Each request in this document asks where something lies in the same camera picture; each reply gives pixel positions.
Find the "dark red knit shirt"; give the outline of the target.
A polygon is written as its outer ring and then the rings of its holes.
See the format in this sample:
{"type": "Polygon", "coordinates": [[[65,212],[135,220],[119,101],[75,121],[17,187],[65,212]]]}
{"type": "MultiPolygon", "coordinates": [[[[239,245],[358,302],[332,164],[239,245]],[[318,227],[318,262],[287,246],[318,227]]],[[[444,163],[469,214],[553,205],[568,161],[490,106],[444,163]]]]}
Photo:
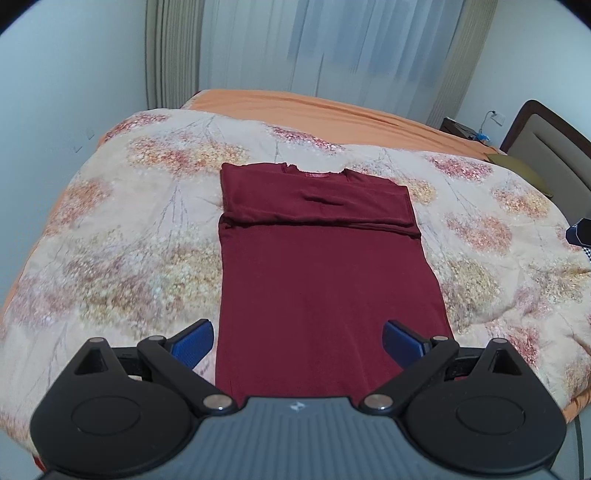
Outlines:
{"type": "Polygon", "coordinates": [[[360,400],[400,370],[396,320],[449,335],[408,189],[352,170],[221,168],[217,386],[252,396],[360,400]]]}

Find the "floral beige quilt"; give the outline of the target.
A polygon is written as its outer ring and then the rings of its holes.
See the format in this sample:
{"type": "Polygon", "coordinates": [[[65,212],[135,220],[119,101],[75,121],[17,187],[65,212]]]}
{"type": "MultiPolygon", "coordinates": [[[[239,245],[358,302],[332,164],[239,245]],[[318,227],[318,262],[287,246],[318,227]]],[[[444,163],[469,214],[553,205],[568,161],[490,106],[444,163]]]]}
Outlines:
{"type": "Polygon", "coordinates": [[[568,221],[488,149],[416,123],[311,132],[198,110],[137,113],[73,177],[1,316],[1,428],[31,415],[86,336],[116,343],[217,318],[223,163],[356,172],[409,188],[452,330],[507,335],[573,419],[590,402],[590,258],[568,221]]]}

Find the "dark checkered cloth item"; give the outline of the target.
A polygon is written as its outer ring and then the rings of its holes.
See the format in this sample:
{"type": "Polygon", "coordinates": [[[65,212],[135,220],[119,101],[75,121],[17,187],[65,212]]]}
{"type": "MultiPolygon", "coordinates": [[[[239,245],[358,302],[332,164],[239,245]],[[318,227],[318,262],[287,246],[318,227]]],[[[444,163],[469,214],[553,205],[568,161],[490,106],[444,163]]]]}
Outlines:
{"type": "Polygon", "coordinates": [[[581,247],[588,259],[591,259],[591,220],[582,218],[565,232],[565,238],[570,245],[581,247]]]}

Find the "olive green pillow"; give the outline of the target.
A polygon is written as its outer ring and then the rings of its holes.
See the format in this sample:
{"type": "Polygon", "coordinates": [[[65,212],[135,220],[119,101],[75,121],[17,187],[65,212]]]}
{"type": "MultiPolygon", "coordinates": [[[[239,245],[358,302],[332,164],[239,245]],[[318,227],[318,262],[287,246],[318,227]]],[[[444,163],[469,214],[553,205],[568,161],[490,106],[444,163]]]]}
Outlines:
{"type": "Polygon", "coordinates": [[[491,163],[517,174],[547,198],[551,199],[553,197],[553,193],[546,182],[524,161],[504,154],[488,154],[487,158],[491,163]]]}

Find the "dark wooden nightstand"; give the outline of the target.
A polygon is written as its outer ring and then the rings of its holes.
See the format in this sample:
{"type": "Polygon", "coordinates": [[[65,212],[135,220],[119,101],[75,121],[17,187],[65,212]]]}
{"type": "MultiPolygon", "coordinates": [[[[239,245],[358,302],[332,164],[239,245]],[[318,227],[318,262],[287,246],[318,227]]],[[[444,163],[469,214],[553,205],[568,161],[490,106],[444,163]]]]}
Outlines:
{"type": "Polygon", "coordinates": [[[468,127],[455,119],[445,117],[440,126],[440,130],[444,133],[448,133],[463,139],[476,141],[478,132],[468,127]]]}

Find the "brown padded headboard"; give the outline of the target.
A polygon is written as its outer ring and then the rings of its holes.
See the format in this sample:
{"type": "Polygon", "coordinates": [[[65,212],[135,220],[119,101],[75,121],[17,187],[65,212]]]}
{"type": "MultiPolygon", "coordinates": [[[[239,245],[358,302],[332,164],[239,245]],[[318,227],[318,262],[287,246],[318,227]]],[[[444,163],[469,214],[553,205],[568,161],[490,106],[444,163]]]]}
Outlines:
{"type": "Polygon", "coordinates": [[[548,187],[570,223],[590,216],[590,141],[537,100],[518,112],[501,150],[522,160],[548,187]]]}

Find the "white sheer curtain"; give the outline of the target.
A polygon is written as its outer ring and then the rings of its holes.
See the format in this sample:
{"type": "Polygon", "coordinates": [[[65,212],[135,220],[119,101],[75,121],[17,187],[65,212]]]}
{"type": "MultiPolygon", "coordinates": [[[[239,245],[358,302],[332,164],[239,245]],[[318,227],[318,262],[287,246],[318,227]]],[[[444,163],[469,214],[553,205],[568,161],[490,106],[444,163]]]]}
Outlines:
{"type": "Polygon", "coordinates": [[[426,121],[460,1],[207,1],[201,88],[286,91],[426,121]]]}

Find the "beige striped drape left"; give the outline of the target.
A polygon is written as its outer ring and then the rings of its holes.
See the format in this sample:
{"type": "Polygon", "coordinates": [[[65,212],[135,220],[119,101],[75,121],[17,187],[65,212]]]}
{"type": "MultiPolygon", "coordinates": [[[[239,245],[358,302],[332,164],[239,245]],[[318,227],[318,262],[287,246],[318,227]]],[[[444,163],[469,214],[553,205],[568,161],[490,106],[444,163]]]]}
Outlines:
{"type": "Polygon", "coordinates": [[[198,90],[204,2],[152,0],[145,11],[147,107],[179,108],[198,90]]]}

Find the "beige drape right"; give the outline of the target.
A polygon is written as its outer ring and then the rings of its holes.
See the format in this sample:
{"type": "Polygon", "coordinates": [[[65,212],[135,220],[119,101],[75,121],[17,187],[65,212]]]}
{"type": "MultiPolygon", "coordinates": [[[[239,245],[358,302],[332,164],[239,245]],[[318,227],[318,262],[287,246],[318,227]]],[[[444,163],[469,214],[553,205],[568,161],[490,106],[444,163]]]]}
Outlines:
{"type": "Polygon", "coordinates": [[[462,7],[437,96],[427,119],[439,127],[445,117],[455,117],[462,106],[486,43],[498,2],[469,0],[462,7]]]}

